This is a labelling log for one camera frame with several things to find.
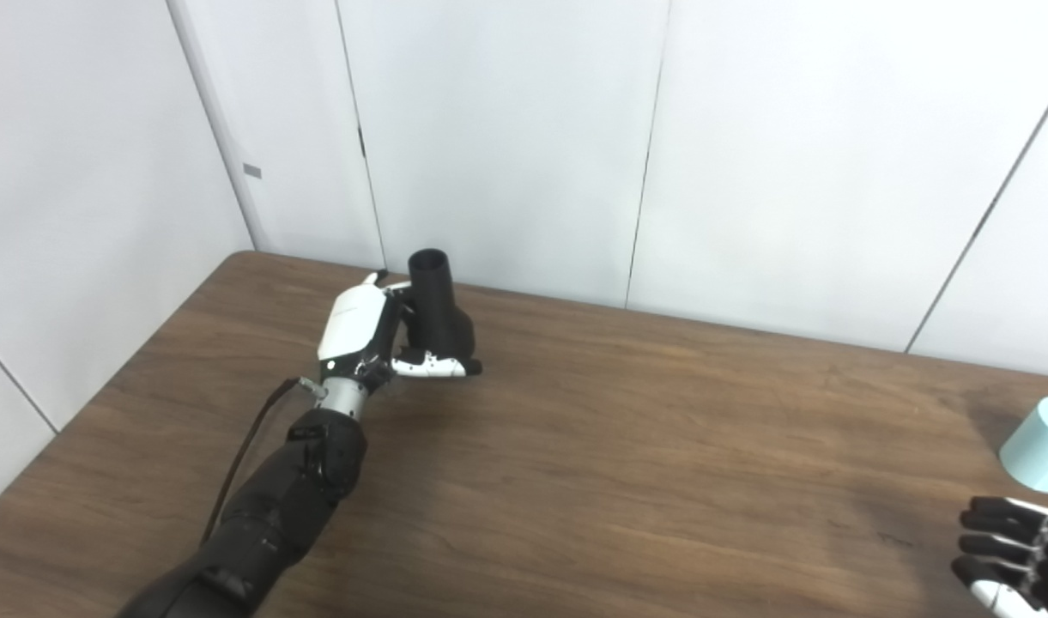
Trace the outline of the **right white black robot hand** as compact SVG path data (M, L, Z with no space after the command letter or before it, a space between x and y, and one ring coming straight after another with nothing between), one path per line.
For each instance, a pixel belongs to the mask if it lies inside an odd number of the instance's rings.
M953 575L994 617L1048 617L1048 508L971 496Z

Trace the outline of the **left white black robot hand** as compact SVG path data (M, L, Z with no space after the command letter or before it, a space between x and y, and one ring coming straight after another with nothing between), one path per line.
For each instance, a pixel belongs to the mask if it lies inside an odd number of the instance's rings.
M413 266L409 280L379 274L339 294L316 348L321 385L339 380L371 394L394 377L458 379L484 371L474 325L456 302L446 264Z

